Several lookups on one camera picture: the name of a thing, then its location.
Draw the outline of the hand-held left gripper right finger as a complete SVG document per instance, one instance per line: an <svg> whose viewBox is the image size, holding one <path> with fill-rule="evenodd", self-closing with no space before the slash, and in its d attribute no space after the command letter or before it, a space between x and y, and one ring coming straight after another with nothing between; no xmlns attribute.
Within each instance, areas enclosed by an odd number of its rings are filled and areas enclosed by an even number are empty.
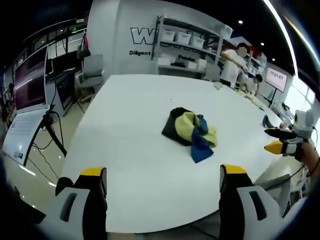
<svg viewBox="0 0 320 240"><path fill-rule="evenodd" d="M280 206L242 167L220 166L219 192L220 240L273 240L283 229Z"/></svg>

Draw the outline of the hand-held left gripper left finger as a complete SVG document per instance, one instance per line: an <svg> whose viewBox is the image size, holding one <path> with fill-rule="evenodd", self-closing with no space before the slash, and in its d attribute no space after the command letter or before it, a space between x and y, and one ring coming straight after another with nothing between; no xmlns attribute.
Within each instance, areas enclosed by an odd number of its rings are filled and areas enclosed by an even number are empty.
<svg viewBox="0 0 320 240"><path fill-rule="evenodd" d="M107 168L83 170L76 181L60 177L43 218L50 240L106 240Z"/></svg>

